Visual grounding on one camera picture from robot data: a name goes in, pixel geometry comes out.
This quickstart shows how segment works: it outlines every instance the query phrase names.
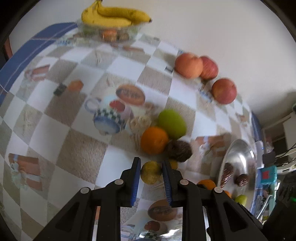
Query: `table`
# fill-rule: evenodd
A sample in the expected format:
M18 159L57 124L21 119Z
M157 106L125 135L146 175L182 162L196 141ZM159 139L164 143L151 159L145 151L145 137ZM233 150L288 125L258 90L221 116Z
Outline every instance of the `table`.
M247 103L238 95L233 103L219 105L209 92L215 80L204 85L175 73L174 60L182 50L138 34L129 45L142 50L126 51L77 32L72 29L37 54L0 107L1 213L17 240L32 240L80 188L118 179L135 156L141 165L162 161L162 155L145 154L139 141L163 109L176 110L187 124L181 139L191 144L193 155L178 170L194 183L216 178L235 139L242 138L256 153ZM112 124L98 121L106 115ZM154 185L140 179L134 207L121 209L122 225L139 219L145 225L151 220L148 208L160 199L165 199L162 179ZM181 218L178 210L161 226L178 226Z

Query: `mug handle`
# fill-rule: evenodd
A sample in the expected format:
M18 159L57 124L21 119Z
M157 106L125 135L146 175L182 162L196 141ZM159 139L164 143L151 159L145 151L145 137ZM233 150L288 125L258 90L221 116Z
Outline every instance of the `mug handle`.
M90 107L88 106L88 103L89 103L89 102L91 102L91 103L94 104L94 105L97 105L97 107L96 107L95 109L90 108ZM96 114L96 111L97 111L97 109L98 109L100 103L101 103L101 100L100 100L100 99L98 99L98 98L91 98L91 99L88 99L88 100L85 102L84 107L85 107L85 109L86 109L88 112L90 112L90 113L92 113L92 114Z

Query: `orange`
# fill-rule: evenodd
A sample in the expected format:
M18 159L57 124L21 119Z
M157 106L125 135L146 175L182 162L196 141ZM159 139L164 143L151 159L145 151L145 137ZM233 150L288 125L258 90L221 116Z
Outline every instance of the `orange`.
M210 179L201 180L198 184L204 185L208 190L212 190L216 187L216 184Z
M225 190L223 190L224 192L226 192L226 194L231 198L231 193L230 192L228 192L228 191L225 191Z
M168 135L163 129L149 127L142 135L141 148L150 155L160 154L165 150L168 141Z

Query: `yellow fruit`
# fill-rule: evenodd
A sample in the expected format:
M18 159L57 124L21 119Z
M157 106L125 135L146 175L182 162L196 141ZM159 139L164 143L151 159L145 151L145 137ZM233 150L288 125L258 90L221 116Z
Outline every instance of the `yellow fruit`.
M104 17L98 13L97 9L98 2L96 1L82 12L82 21L89 25L97 25L107 28L127 27L131 25L131 21L126 18Z
M149 22L151 18L143 11L121 7L103 7L102 2L98 2L98 13L105 17L126 18L132 21L133 25Z
M178 162L176 160L170 159L169 162L170 162L170 167L172 169L175 169L175 170L178 169Z
M141 169L141 179L144 183L152 185L158 181L162 174L161 166L156 161L146 162Z

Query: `silver plate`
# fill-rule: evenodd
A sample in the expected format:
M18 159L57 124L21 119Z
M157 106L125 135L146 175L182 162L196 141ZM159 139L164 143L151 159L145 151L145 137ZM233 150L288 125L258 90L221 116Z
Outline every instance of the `silver plate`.
M218 176L218 187L221 185L225 163L230 163L233 165L234 173L223 187L223 190L230 192L233 199L241 194L246 195L247 204L245 207L246 209L250 210L255 194L255 180L257 171L256 160L252 149L242 139L235 140L231 143L222 161ZM249 182L244 187L239 187L234 183L235 178L241 174L247 174L249 176Z

